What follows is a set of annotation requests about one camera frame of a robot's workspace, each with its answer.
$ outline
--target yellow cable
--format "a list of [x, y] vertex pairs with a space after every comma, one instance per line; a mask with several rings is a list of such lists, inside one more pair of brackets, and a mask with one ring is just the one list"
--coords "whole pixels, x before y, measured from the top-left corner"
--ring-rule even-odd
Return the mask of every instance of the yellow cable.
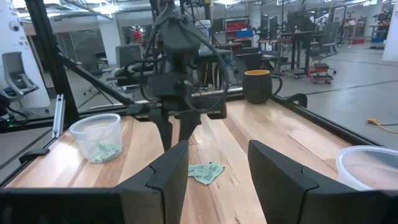
[[375, 125], [379, 126], [379, 128], [381, 128], [381, 129], [383, 129], [383, 130], [385, 130], [385, 131], [388, 131], [388, 132], [390, 132], [390, 133], [392, 133], [392, 134], [398, 134], [398, 131], [393, 131], [393, 130], [390, 130], [390, 129], [387, 129], [387, 128], [381, 126], [381, 124], [379, 124], [379, 122], [377, 121], [376, 118], [368, 118], [366, 121], [367, 121], [369, 124], [375, 124]]

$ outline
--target mug handle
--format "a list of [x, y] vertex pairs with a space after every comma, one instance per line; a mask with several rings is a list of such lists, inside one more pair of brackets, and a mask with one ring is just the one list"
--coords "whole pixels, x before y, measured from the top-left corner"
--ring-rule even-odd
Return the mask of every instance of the mug handle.
[[275, 75], [271, 76], [271, 79], [273, 79], [273, 78], [276, 78], [276, 79], [279, 80], [279, 87], [278, 87], [278, 89], [275, 91], [275, 93], [272, 94], [272, 96], [275, 96], [275, 95], [278, 94], [278, 93], [280, 92], [280, 90], [282, 89], [282, 79], [281, 79], [280, 77], [278, 77], [278, 76], [275, 76]]

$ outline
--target black bracket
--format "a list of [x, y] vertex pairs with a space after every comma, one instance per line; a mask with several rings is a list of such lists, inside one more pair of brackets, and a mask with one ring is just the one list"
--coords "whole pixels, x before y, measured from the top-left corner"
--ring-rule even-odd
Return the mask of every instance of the black bracket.
[[288, 103], [294, 103], [297, 101], [297, 104], [299, 106], [307, 108], [308, 99], [306, 94], [303, 93], [297, 93], [294, 94], [293, 96], [288, 96], [287, 98], [285, 98], [285, 101]]
[[50, 152], [50, 149], [34, 149], [26, 152], [23, 156], [19, 158], [21, 164], [36, 159], [39, 156], [44, 156]]

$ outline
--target wood grain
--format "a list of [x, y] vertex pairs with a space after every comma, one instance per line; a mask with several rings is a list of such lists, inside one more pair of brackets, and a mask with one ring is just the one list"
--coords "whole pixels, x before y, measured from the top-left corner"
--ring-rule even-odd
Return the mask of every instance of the wood grain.
[[[347, 142], [272, 101], [227, 104], [228, 117], [203, 115], [190, 140], [190, 164], [217, 162], [225, 170], [202, 185], [188, 179], [181, 223], [265, 223], [247, 160], [248, 142], [257, 139], [309, 168], [336, 179], [335, 158]], [[178, 141], [178, 121], [173, 144]], [[163, 153], [153, 123], [122, 119], [123, 153], [105, 164], [88, 162], [67, 131], [7, 187], [113, 187]]]

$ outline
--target white chair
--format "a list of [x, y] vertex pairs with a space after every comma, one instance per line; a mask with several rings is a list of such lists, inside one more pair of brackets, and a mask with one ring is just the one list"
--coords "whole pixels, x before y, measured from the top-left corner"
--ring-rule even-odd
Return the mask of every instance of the white chair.
[[1, 55], [2, 64], [4, 67], [4, 76], [8, 84], [7, 88], [0, 88], [0, 94], [5, 96], [11, 102], [18, 102], [21, 113], [34, 114], [39, 116], [33, 111], [23, 108], [21, 99], [39, 87], [33, 83], [25, 73], [24, 64], [22, 63], [22, 52], [9, 52]]

